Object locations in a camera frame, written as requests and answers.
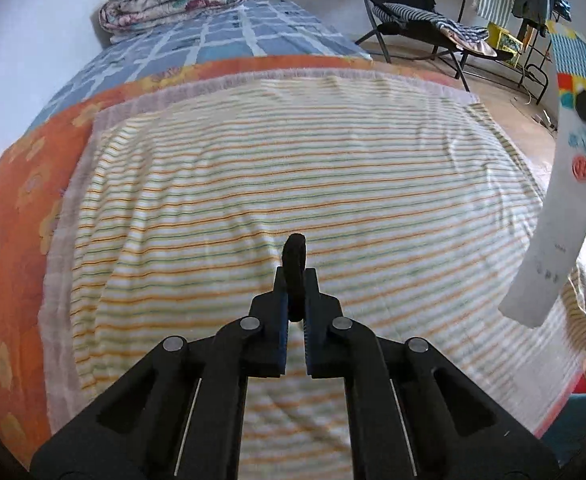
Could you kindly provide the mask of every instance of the yellow box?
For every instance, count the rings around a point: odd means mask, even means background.
[[[489,38],[486,40],[486,43],[496,50],[511,52],[513,57],[505,63],[516,68],[518,59],[522,53],[522,42],[515,38],[515,36],[512,36],[508,30],[493,22],[489,23],[486,28],[489,30]]]

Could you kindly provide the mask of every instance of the blue checkered bedsheet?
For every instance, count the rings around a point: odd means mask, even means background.
[[[169,68],[285,54],[371,59],[333,27],[292,2],[249,0],[220,14],[156,27],[108,47],[55,94],[29,129],[99,92]]]

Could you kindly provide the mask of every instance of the metal pin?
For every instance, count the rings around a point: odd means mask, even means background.
[[[164,347],[164,350],[166,350],[167,352],[177,352],[180,348],[184,346],[184,340],[181,337],[172,335],[171,337],[167,337],[164,340],[162,346]]]
[[[240,326],[244,330],[255,330],[260,325],[260,320],[253,316],[244,317],[243,320],[240,321]]]
[[[421,337],[413,337],[408,341],[409,349],[419,354],[426,352],[429,349],[429,344]]]
[[[353,319],[348,317],[339,316],[333,320],[333,327],[337,330],[348,330],[353,326]]]

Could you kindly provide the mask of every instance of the folding chair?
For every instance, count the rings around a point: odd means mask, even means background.
[[[371,22],[373,29],[361,38],[359,38],[359,40],[357,40],[355,43],[360,44],[363,41],[368,40],[369,38],[375,35],[375,37],[377,38],[377,42],[379,43],[379,46],[382,49],[382,54],[384,55],[384,58],[387,61],[387,63],[391,63],[391,56],[388,53],[387,45],[385,44],[382,36],[404,36],[405,38],[410,38],[412,40],[428,43],[430,45],[433,45],[433,51],[430,56],[408,59],[435,59],[435,57],[439,56],[450,56],[454,65],[452,68],[455,68],[456,70],[455,79],[461,79],[465,90],[468,92],[468,84],[463,72],[464,64],[466,63],[468,56],[498,61],[505,61],[511,59],[513,56],[512,53],[505,52],[503,50],[496,50],[497,57],[483,56],[482,54],[471,52],[470,50],[466,49],[460,50],[460,48],[451,40],[449,40],[449,38],[444,36],[438,30],[438,28],[436,28],[435,25],[433,25],[433,23],[424,20],[415,20],[408,22],[406,24],[406,27],[401,26],[399,21],[383,22],[378,25],[375,22],[375,18],[372,12],[372,9],[374,7],[377,7],[378,9],[382,10],[392,18],[397,19],[397,15],[393,12],[393,10],[385,6],[385,2],[404,4],[411,7],[415,7],[417,9],[429,10],[433,12],[435,9],[435,0],[364,0],[364,4],[367,9],[367,15],[369,16],[369,21]],[[441,48],[444,50],[444,52],[438,54],[438,51]],[[456,52],[462,53],[462,62],[459,62],[458,59],[455,57]]]

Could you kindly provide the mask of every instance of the blue object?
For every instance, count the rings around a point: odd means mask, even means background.
[[[28,129],[99,92],[170,68],[287,54],[371,59],[335,28],[292,2],[249,0],[220,14],[155,27],[108,47],[48,102]]]
[[[551,448],[563,466],[580,450],[586,437],[586,394],[572,394],[542,442]]]

